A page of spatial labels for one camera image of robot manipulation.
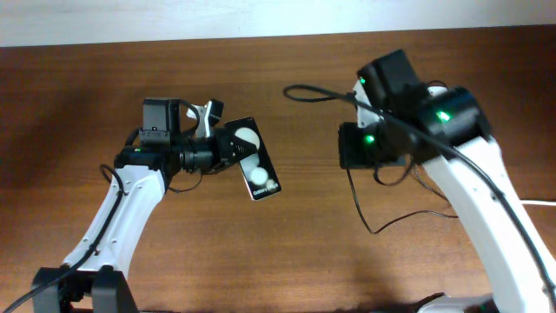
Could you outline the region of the black Samsung Galaxy smartphone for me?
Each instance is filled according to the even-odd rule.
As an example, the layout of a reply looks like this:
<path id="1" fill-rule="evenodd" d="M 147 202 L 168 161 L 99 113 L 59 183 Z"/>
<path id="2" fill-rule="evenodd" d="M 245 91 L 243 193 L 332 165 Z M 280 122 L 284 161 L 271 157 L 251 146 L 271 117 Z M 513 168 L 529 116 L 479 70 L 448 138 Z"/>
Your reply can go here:
<path id="1" fill-rule="evenodd" d="M 225 127 L 232 135 L 256 147 L 255 153 L 239 162 L 251 199 L 261 201 L 280 193 L 281 184 L 254 118 L 229 121 Z"/>

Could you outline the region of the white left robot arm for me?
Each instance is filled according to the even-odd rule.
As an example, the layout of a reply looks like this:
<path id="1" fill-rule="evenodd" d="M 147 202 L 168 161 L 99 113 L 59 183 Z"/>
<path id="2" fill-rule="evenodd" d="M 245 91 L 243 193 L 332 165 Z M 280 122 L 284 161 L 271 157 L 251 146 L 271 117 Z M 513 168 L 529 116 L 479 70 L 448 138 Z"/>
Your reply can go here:
<path id="1" fill-rule="evenodd" d="M 91 297 L 93 312 L 136 312 L 129 266 L 154 208 L 181 171 L 214 175 L 253 156 L 262 140 L 251 117 L 217 124 L 223 104 L 147 98 L 112 166 L 102 165 L 109 191 L 81 242 L 58 268 L 41 268 L 32 283 L 35 312 L 72 312 Z"/>

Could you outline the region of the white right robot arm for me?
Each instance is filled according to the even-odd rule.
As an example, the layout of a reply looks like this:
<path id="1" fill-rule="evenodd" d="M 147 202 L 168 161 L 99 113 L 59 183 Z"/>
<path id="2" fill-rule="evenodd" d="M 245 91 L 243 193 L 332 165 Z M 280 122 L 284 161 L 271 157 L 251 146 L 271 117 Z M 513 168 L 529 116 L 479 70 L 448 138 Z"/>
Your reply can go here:
<path id="1" fill-rule="evenodd" d="M 493 289 L 498 312 L 552 312 L 555 261 L 507 175 L 475 97 L 432 88 L 396 50 L 361 67 L 357 119 L 339 129 L 340 166 L 421 166 L 455 210 Z"/>

